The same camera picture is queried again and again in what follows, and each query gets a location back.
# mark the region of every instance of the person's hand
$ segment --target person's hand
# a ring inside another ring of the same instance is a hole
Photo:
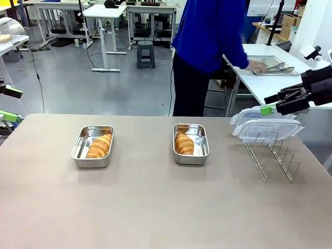
[[[254,71],[257,74],[263,74],[265,73],[266,68],[267,64],[263,62],[249,60],[249,65],[245,70]]]

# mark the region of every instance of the concrete floor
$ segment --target concrete floor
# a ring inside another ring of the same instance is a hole
[[[38,27],[31,27],[27,33],[30,43],[40,41]],[[128,33],[120,30],[117,35],[118,49],[128,44]],[[92,64],[86,50],[76,48],[74,44],[62,48],[51,47],[50,51],[34,52],[35,65],[43,87],[45,113],[57,114],[98,114],[98,115],[141,115],[167,116],[171,101],[170,50],[155,46],[156,68],[139,70],[136,68],[136,50],[126,56],[107,55],[108,65],[120,68],[121,73],[92,72]],[[112,50],[112,37],[106,40],[106,49]],[[94,40],[88,53],[101,52],[99,40]],[[43,111],[40,85],[36,77],[30,52],[23,52],[24,58],[17,63],[6,63],[15,87],[23,90],[22,105],[27,114]],[[97,67],[103,67],[102,55],[91,57]],[[210,88],[219,87],[213,81]],[[172,84],[171,113],[174,104],[174,85]],[[207,105],[223,106],[221,93],[209,92]],[[2,109],[21,113],[22,105],[16,100],[15,105],[0,99]],[[258,105],[254,99],[236,101],[234,113]],[[226,110],[206,108],[204,115],[225,116]],[[308,146],[323,164],[331,154],[332,146]]]

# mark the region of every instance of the metal tongs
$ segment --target metal tongs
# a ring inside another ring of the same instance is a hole
[[[285,66],[285,62],[279,63],[275,66],[268,67],[268,68],[266,68],[265,73],[263,73],[263,74],[289,74],[292,71],[294,71],[294,69],[295,69],[293,66],[283,68],[284,66]]]

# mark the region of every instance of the metal tray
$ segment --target metal tray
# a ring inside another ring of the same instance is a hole
[[[176,151],[175,138],[178,131],[185,133],[190,137],[195,146],[192,155],[181,155]],[[177,123],[173,127],[173,154],[175,162],[179,164],[202,165],[210,154],[208,138],[205,128],[199,124]]]
[[[86,158],[88,150],[93,140],[111,133],[112,139],[108,153],[103,158]],[[79,168],[105,168],[108,166],[110,159],[110,149],[114,139],[115,129],[112,126],[85,126],[79,133],[74,148],[72,150],[72,158]]]
[[[275,56],[248,56],[248,60],[264,62],[265,64],[267,64],[268,67],[275,66],[275,65],[283,62]],[[287,68],[287,67],[290,67],[290,66],[292,66],[292,65],[285,64],[282,68]],[[279,74],[259,74],[259,76],[299,76],[299,75],[300,74],[295,70],[293,70],[289,74],[283,74],[283,73],[279,73]]]

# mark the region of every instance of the clear plastic lid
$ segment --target clear plastic lid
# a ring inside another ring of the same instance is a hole
[[[263,116],[261,113],[261,108],[263,106],[254,106],[252,108],[244,109],[240,113],[232,117],[230,124],[235,126],[240,126],[246,123],[249,120],[253,119],[295,119],[296,116],[293,114],[281,115],[280,113],[273,113],[268,116]]]
[[[244,142],[261,141],[266,138],[287,139],[295,136],[304,127],[300,122],[292,119],[254,119],[237,126],[233,135]]]

